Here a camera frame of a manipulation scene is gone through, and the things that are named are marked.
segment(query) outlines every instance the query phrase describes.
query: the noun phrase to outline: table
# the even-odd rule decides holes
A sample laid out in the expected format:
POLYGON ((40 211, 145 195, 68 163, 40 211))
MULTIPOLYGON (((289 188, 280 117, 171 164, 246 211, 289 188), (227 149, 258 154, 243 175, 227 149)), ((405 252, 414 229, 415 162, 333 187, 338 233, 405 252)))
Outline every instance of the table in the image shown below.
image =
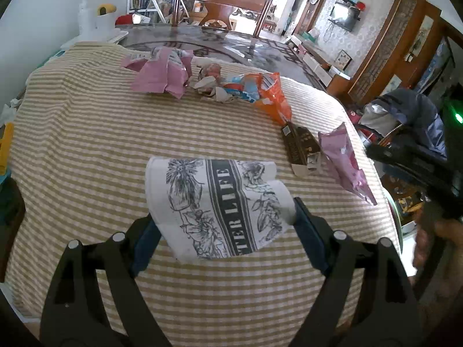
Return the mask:
POLYGON ((323 90, 323 85, 289 46, 251 35, 210 27, 162 23, 119 25, 128 36, 120 44, 128 49, 151 51, 157 46, 192 49, 195 56, 214 57, 270 71, 279 71, 300 83, 323 90))
MULTIPOLYGON (((206 32, 212 37, 224 35, 206 32)), ((143 45, 153 43, 145 40, 143 45)), ((260 63, 264 45, 260 40, 255 43, 257 55, 249 56, 250 63, 260 63)), ((296 124, 314 133, 346 124, 377 206, 343 190, 324 173, 297 178, 281 127, 246 101, 212 103, 189 88, 181 100, 132 91, 136 74, 120 64, 133 53, 115 44, 79 43, 30 76, 16 115, 10 155, 12 177, 26 206, 6 272, 19 309, 40 316, 50 280, 70 240, 105 241, 147 215, 144 172, 153 155, 273 161, 277 178, 291 195, 300 197, 332 228, 359 241, 377 242, 387 236, 398 247, 378 174, 334 98, 282 77, 296 124)), ((279 51, 274 53, 269 64, 287 71, 290 61, 281 60, 284 56, 279 51)), ((192 70, 197 77, 197 58, 192 70)), ((238 61, 222 64, 225 77, 250 71, 258 70, 238 61)), ((104 273, 98 273, 98 280, 109 321, 123 332, 104 273)), ((136 282, 174 347, 287 347, 323 277, 311 267, 290 228, 252 254, 194 265, 180 264, 163 239, 136 282)), ((342 320, 353 314, 361 282, 357 271, 342 320)))

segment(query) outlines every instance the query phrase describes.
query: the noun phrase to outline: beige striped cloth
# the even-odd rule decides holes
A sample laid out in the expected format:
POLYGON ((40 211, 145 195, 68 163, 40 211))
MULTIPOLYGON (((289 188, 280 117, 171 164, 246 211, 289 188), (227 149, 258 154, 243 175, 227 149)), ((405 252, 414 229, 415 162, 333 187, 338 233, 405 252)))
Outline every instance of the beige striped cloth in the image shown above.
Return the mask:
MULTIPOLYGON (((387 236, 398 247, 378 175, 335 99, 282 79, 296 124, 316 136, 346 123, 377 206, 326 175, 297 178, 279 126, 245 101, 211 103, 192 90, 180 101, 169 94, 131 91, 136 73, 120 67, 130 52, 113 44, 80 43, 29 78, 11 150, 12 176, 27 209, 7 272, 20 308, 41 314, 69 240, 104 241, 147 214, 144 171, 152 155, 274 161, 277 178, 292 196, 301 197, 330 226, 360 241, 387 236)), ((198 67, 193 69, 197 75, 198 67)), ((225 76, 250 71, 239 64, 223 65, 225 76)), ((356 271, 342 320, 353 314, 361 274, 356 271)), ((123 332, 103 273, 99 279, 112 326, 123 332)), ((174 346, 284 347, 323 280, 291 228, 253 254, 198 265, 176 262, 162 240, 137 283, 174 346)))

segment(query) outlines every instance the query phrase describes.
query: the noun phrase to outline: snack bag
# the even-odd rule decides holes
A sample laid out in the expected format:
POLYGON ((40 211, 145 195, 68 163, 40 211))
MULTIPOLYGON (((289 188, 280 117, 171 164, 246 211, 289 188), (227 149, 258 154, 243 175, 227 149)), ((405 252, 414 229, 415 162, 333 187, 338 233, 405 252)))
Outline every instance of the snack bag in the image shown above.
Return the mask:
POLYGON ((331 133, 319 132, 319 143, 323 154, 328 158, 326 162, 328 171, 336 182, 369 204, 377 205, 373 192, 368 186, 365 172, 358 167, 346 124, 342 123, 331 133))
POLYGON ((293 112, 283 94, 280 74, 263 73, 261 76, 258 87, 260 98, 256 101, 256 106, 260 110, 267 112, 272 119, 283 126, 288 121, 291 121, 293 112))
POLYGON ((259 85, 262 75, 260 73, 242 74, 232 77, 222 83, 224 90, 235 97, 254 103, 260 98, 259 85))

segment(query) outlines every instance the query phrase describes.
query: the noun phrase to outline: pink wrapper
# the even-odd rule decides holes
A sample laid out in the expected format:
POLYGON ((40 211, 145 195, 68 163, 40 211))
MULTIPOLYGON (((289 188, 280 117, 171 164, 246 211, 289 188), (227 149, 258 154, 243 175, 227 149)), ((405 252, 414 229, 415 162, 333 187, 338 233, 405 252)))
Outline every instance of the pink wrapper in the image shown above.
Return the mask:
POLYGON ((139 92, 169 92, 180 99, 191 74, 192 51, 178 48, 156 47, 151 59, 141 68, 132 83, 132 90, 139 92))
POLYGON ((347 191, 358 195, 369 204, 377 205, 368 186, 363 170, 358 168, 355 152, 347 134, 346 124, 342 123, 333 132, 321 134, 319 144, 327 156, 328 171, 336 182, 347 191))
POLYGON ((122 59, 120 66, 122 66, 123 68, 130 69, 130 70, 140 71, 142 70, 143 66, 146 64, 147 61, 148 59, 145 59, 145 58, 134 60, 131 57, 131 55, 128 55, 127 57, 122 59))

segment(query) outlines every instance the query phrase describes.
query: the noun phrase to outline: brown box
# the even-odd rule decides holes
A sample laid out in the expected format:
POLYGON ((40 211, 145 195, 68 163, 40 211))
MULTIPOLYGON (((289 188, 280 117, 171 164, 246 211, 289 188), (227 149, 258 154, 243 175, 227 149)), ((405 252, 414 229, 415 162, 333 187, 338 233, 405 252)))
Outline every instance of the brown box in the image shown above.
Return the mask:
POLYGON ((287 123, 282 128, 282 136, 289 162, 297 176, 305 177, 309 171, 319 169, 320 146, 309 129, 287 123))

